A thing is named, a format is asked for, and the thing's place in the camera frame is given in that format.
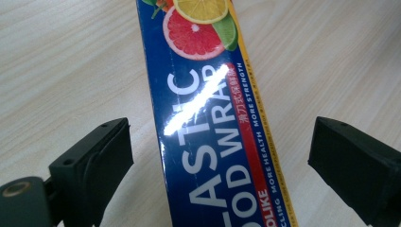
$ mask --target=light wood surface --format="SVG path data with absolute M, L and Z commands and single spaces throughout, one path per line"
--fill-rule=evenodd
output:
M 300 226 L 365 226 L 307 159 L 318 115 L 401 150 L 401 1 L 233 2 Z M 0 2 L 0 184 L 123 116 L 135 164 L 102 226 L 171 226 L 135 1 Z

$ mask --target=fruit illustration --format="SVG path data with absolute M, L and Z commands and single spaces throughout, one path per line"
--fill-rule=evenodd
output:
M 197 24 L 213 24 L 228 12 L 227 0 L 174 0 L 177 11 L 186 20 Z
M 163 32 L 168 46 L 183 58 L 203 61 L 236 50 L 238 31 L 228 0 L 142 0 L 154 6 L 152 19 L 166 12 Z
M 224 51 L 212 25 L 192 23 L 184 19 L 175 7 L 166 14 L 163 32 L 170 48 L 186 59 L 208 60 Z
M 156 6 L 162 8 L 163 11 L 167 12 L 174 6 L 173 0 L 157 0 Z
M 213 23 L 213 28 L 220 37 L 226 50 L 234 51 L 238 46 L 238 31 L 230 13 L 224 19 Z

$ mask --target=orange fruit slice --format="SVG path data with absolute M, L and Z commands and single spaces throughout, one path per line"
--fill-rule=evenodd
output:
M 228 13 L 227 0 L 174 0 L 174 6 L 183 18 L 202 25 L 220 21 Z
M 173 0 L 157 0 L 156 6 L 164 6 L 163 11 L 167 12 L 170 8 L 174 6 Z

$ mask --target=screw hole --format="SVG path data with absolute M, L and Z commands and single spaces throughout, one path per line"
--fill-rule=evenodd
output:
M 69 166 L 74 163 L 74 159 L 67 159 L 62 164 L 65 166 Z
M 30 188 L 29 182 L 18 182 L 3 191 L 3 197 L 14 197 L 23 194 Z

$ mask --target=black clamp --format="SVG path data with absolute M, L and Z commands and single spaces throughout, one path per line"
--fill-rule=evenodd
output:
M 100 125 L 50 166 L 50 178 L 0 187 L 0 226 L 99 226 L 133 164 L 127 118 Z
M 374 227 L 401 220 L 401 153 L 358 129 L 318 117 L 309 164 Z

